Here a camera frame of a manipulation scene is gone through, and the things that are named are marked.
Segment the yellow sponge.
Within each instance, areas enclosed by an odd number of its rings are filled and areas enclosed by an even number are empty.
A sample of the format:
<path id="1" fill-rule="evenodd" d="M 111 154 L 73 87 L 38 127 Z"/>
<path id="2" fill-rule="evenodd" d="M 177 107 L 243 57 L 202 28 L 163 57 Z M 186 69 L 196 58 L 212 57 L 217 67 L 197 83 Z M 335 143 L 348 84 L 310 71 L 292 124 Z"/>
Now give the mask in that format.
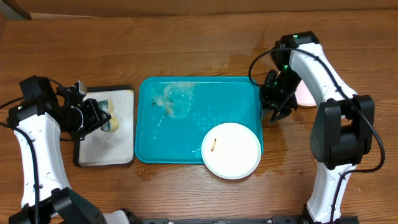
<path id="1" fill-rule="evenodd" d="M 110 119 L 102 125 L 101 130 L 106 133 L 113 133 L 119 128 L 119 121 L 114 113 L 114 104 L 112 99 L 101 100 L 98 102 L 98 106 L 107 115 L 110 115 Z"/>

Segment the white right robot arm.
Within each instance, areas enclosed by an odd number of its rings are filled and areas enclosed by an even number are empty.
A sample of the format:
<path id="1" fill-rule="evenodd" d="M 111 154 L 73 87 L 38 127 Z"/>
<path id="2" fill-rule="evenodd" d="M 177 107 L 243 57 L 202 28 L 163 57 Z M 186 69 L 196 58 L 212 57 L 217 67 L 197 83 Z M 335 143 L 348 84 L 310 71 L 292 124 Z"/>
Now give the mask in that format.
<path id="1" fill-rule="evenodd" d="M 296 223 L 358 223 L 343 218 L 340 206 L 352 173 L 371 150 L 374 101 L 359 96 L 335 72 L 311 31 L 283 35 L 268 51 L 276 65 L 260 85 L 262 110 L 278 121 L 298 108 L 296 91 L 304 82 L 318 108 L 310 135 L 317 161 L 312 195 Z"/>

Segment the white plate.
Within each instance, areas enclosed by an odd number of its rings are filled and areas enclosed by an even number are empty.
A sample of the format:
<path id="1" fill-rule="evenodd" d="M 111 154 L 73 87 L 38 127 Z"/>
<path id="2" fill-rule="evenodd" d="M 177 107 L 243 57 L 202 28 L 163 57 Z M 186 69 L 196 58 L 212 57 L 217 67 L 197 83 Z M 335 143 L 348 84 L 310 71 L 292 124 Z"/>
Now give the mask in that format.
<path id="1" fill-rule="evenodd" d="M 207 132 L 201 144 L 201 156 L 214 175 L 239 180 L 257 168 L 262 147 L 249 128 L 238 123 L 223 123 Z"/>
<path id="2" fill-rule="evenodd" d="M 299 106 L 313 107 L 317 105 L 303 80 L 298 84 L 295 91 L 295 97 Z"/>

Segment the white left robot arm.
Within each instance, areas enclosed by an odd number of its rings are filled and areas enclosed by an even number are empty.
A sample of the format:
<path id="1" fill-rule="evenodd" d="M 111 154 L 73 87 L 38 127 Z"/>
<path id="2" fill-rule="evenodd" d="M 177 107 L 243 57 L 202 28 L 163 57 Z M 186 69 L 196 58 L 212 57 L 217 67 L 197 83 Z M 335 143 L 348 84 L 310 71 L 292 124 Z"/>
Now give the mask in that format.
<path id="1" fill-rule="evenodd" d="M 21 81 L 24 101 L 9 109 L 5 127 L 19 142 L 24 172 L 22 209 L 9 217 L 9 223 L 50 223 L 56 215 L 64 223 L 134 223 L 129 210 L 103 214 L 73 191 L 60 151 L 64 132 L 78 143 L 97 129 L 115 131 L 113 102 L 87 98 L 80 81 L 69 88 L 52 88 L 53 83 L 38 76 Z"/>

